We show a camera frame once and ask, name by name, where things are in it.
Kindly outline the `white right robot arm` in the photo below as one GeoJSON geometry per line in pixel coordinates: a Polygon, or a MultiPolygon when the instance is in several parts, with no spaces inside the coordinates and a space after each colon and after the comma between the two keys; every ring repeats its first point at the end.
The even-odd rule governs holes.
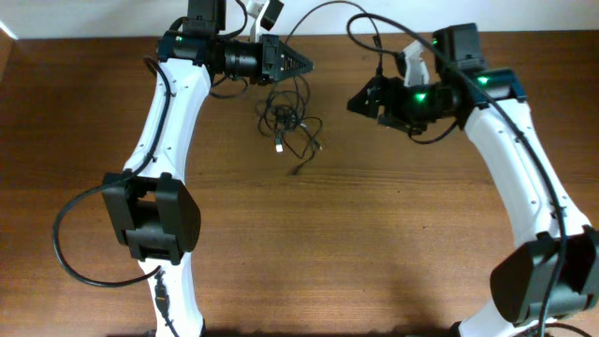
{"type": "Polygon", "coordinates": [[[377,72],[347,108],[413,141],[450,119],[483,157],[514,237],[514,252],[491,273],[490,300],[449,334],[542,336],[594,308],[598,232],[551,166],[515,72],[488,67],[473,23],[414,35],[394,59],[398,76],[377,72]]]}

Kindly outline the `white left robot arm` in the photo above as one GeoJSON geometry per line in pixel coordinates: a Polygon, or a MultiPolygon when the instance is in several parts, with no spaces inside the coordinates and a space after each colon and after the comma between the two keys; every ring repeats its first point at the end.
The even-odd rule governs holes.
{"type": "Polygon", "coordinates": [[[155,336],[200,336],[205,319],[195,295],[191,253],[201,213],[185,186],[189,146],[215,76],[269,85],[314,64],[270,33],[284,5],[250,1],[250,37],[225,34],[226,2],[191,1],[186,16],[158,40],[153,103],[136,150],[120,173],[104,177],[102,197],[120,244],[139,262],[153,297],[155,336]]]}

